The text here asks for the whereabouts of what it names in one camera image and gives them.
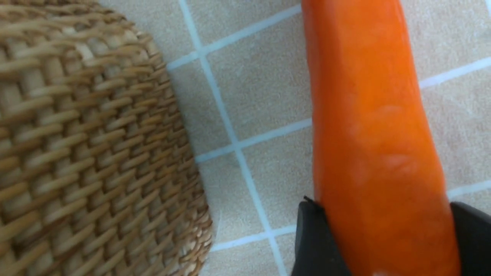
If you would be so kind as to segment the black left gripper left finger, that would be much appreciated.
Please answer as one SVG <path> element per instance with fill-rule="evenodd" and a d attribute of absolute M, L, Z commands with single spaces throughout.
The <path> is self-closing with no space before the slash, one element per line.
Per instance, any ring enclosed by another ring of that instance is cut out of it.
<path fill-rule="evenodd" d="M 298 205 L 292 276 L 350 276 L 324 208 L 304 196 Z"/>

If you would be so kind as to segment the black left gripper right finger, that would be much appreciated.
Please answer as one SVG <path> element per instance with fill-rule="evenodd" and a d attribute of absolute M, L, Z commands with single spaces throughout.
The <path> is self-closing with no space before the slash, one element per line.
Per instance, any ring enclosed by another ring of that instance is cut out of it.
<path fill-rule="evenodd" d="M 463 202 L 450 204 L 462 276 L 491 274 L 491 217 Z"/>

